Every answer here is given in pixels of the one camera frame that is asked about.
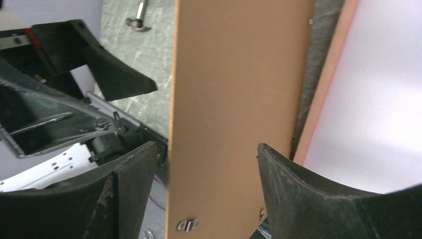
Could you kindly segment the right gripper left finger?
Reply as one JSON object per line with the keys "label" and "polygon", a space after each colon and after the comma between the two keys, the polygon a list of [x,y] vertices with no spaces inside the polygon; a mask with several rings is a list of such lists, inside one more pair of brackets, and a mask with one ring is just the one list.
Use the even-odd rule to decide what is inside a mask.
{"label": "right gripper left finger", "polygon": [[45,189],[0,195],[3,239],[136,239],[157,167],[150,141]]}

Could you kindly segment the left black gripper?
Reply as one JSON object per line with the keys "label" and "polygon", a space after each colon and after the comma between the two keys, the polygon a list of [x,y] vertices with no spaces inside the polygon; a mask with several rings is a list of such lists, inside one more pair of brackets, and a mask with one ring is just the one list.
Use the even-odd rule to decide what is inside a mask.
{"label": "left black gripper", "polygon": [[0,40],[0,139],[18,158],[114,133],[114,119],[82,102],[71,71],[87,65],[104,98],[158,90],[108,52],[81,19],[7,31]]}

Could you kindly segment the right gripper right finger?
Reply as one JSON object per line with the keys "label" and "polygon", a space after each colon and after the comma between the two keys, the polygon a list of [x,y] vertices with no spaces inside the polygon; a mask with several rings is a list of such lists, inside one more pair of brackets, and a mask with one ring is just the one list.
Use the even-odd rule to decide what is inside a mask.
{"label": "right gripper right finger", "polygon": [[421,238],[421,185],[377,194],[327,179],[265,143],[257,151],[272,238]]}

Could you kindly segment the white photo sheet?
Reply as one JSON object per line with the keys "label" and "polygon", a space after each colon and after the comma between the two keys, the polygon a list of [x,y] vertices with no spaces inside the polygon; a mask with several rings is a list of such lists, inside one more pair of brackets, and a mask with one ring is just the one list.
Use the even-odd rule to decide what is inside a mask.
{"label": "white photo sheet", "polygon": [[360,0],[303,166],[388,193],[422,182],[422,3]]}

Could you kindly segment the brown backing board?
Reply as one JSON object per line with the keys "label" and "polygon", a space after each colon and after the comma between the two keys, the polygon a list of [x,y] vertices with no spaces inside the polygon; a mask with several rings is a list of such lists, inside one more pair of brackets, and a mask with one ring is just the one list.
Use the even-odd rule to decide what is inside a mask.
{"label": "brown backing board", "polygon": [[248,239],[267,216],[257,148],[288,155],[313,0],[178,0],[166,238]]}

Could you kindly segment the orange wooden picture frame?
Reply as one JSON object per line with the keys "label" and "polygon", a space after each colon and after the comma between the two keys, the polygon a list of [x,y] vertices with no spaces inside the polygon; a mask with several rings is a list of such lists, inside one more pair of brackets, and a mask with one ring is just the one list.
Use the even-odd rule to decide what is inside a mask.
{"label": "orange wooden picture frame", "polygon": [[302,165],[342,54],[358,1],[318,0],[312,22],[292,160]]}

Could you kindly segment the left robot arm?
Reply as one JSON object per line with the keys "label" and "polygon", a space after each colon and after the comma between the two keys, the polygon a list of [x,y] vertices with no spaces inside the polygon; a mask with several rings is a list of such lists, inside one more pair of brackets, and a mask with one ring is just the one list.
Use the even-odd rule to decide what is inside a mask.
{"label": "left robot arm", "polygon": [[98,171],[165,139],[111,101],[157,91],[73,19],[0,33],[0,140],[16,159],[44,162],[0,183],[2,194],[41,190]]}

